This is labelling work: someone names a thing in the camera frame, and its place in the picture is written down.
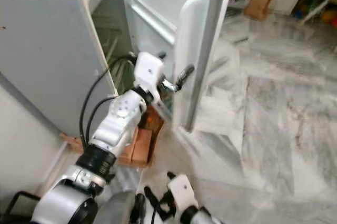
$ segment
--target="black wire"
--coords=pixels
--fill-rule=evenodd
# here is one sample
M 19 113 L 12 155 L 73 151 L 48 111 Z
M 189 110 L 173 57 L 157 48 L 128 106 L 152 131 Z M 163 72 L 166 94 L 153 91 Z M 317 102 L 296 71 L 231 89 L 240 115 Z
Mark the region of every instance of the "black wire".
M 152 213 L 152 218 L 151 218 L 151 224 L 154 224 L 154 217 L 156 216 L 157 207 L 159 207 L 159 206 L 160 206 L 160 203 L 158 203 L 158 205 L 153 208 L 153 213 Z
M 81 138 L 81 142 L 82 142 L 82 145 L 83 145 L 83 149 L 86 148 L 86 139 L 84 138 L 84 129 L 83 129 L 83 118 L 84 118 L 85 109 L 86 109 L 86 106 L 87 106 L 87 104 L 88 104 L 90 95 L 91 95 L 91 93 L 93 92 L 93 90 L 94 90 L 94 88 L 96 87 L 96 85 L 98 84 L 98 82 L 104 77 L 104 75 L 109 71 L 109 69 L 113 68 L 113 67 L 115 66 L 115 64 L 116 64 L 117 62 L 119 62 L 120 60 L 122 60 L 122 59 L 130 60 L 130 61 L 132 61 L 132 63 L 134 63 L 134 64 L 135 64 L 135 60 L 136 60 L 136 58 L 133 57 L 133 56 L 130 55 L 130 54 L 127 54 L 127 55 L 124 55 L 124 56 L 121 56 L 121 57 L 117 58 L 115 61 L 112 62 L 111 67 L 108 67 L 108 69 L 106 69 L 104 72 L 102 72 L 101 75 L 99 75 L 99 77 L 98 77 L 97 80 L 92 84 L 92 86 L 90 87 L 88 93 L 87 93 L 86 96 L 85 96 L 85 99 L 84 99 L 84 102 L 83 102 L 83 105 L 82 105 L 82 108 L 81 108 L 80 121 L 79 121 L 79 126 L 80 126 L 80 138 Z
M 92 120 L 98 110 L 98 108 L 105 102 L 109 101 L 109 100 L 112 100 L 116 97 L 107 97 L 107 98 L 104 98 L 102 99 L 100 102 L 98 102 L 96 104 L 96 106 L 94 107 L 93 111 L 91 112 L 91 115 L 89 117 L 89 121 L 88 121 L 88 124 L 86 126 L 86 131 L 85 131 L 85 140 L 86 140 L 86 144 L 89 142 L 89 134 L 90 134 L 90 127 L 91 127 L 91 123 L 92 123 Z
M 83 130 L 83 118 L 84 118 L 84 112 L 86 109 L 86 106 L 88 104 L 89 98 L 91 93 L 93 92 L 94 88 L 96 87 L 97 83 L 104 77 L 104 75 L 109 71 L 109 68 L 106 69 L 98 78 L 97 80 L 92 84 L 92 86 L 90 87 L 88 93 L 85 96 L 83 105 L 82 105 L 82 109 L 81 109 L 81 113 L 80 113 L 80 137 L 81 137 L 81 142 L 83 145 L 83 149 L 85 149 L 86 147 L 86 141 L 84 138 L 84 130 Z

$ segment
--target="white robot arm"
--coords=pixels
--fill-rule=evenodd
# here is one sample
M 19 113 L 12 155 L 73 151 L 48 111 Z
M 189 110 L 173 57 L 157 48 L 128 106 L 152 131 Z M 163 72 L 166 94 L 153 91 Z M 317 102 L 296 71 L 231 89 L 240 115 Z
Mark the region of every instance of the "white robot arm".
M 144 188 L 145 196 L 153 207 L 151 224 L 154 223 L 155 214 L 165 221 L 173 216 L 181 224 L 221 224 L 211 216 L 205 207 L 200 207 L 195 199 L 194 190 L 185 174 L 176 176 L 168 172 L 170 182 L 167 184 L 168 191 L 158 200 L 149 187 Z M 168 205 L 170 210 L 165 211 L 161 205 Z
M 163 62 L 147 52 L 139 53 L 134 88 L 116 97 L 108 114 L 92 135 L 88 147 L 75 165 L 68 168 L 36 206 L 31 222 L 37 224 L 91 224 L 97 213 L 95 196 L 109 180 L 110 168 L 131 141 L 147 105 L 161 102 L 159 84 L 172 91 L 181 89 L 193 66 L 176 85 L 164 79 Z

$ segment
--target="wooden block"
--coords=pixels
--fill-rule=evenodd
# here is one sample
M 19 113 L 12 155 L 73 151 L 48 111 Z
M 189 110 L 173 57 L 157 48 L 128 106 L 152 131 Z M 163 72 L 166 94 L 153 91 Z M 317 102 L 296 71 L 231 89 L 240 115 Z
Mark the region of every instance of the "wooden block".
M 158 115 L 153 107 L 148 107 L 146 113 L 144 114 L 141 127 L 152 131 L 150 150 L 147 158 L 147 165 L 151 165 L 151 162 L 154 158 L 154 149 L 157 142 L 158 134 L 160 133 L 164 124 L 164 120 Z
M 132 155 L 132 163 L 146 164 L 148 152 L 151 144 L 152 131 L 147 129 L 139 129 L 137 141 Z
M 83 146 L 80 137 L 68 136 L 65 133 L 60 133 L 60 137 L 68 143 L 72 151 L 79 154 L 83 153 Z
M 123 152 L 119 156 L 119 158 L 118 158 L 119 163 L 121 163 L 121 164 L 131 163 L 132 154 L 133 154 L 133 151 L 134 151 L 134 148 L 135 148 L 137 137 L 138 137 L 138 128 L 136 128 L 135 133 L 133 134 L 131 144 L 128 145 L 128 146 L 125 146 L 125 148 L 123 149 Z

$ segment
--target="wall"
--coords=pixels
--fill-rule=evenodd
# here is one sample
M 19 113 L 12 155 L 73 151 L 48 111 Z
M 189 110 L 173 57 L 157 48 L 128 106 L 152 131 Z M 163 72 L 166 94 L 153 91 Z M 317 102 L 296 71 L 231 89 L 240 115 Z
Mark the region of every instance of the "wall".
M 0 75 L 0 212 L 17 191 L 37 193 L 60 148 L 58 130 Z

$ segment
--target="cardboard box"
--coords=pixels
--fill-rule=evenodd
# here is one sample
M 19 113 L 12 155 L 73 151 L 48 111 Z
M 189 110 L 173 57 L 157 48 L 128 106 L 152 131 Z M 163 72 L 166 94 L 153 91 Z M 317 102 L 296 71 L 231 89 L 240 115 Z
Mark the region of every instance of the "cardboard box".
M 260 21 L 265 20 L 268 15 L 270 1 L 271 0 L 250 0 L 243 13 L 246 16 Z

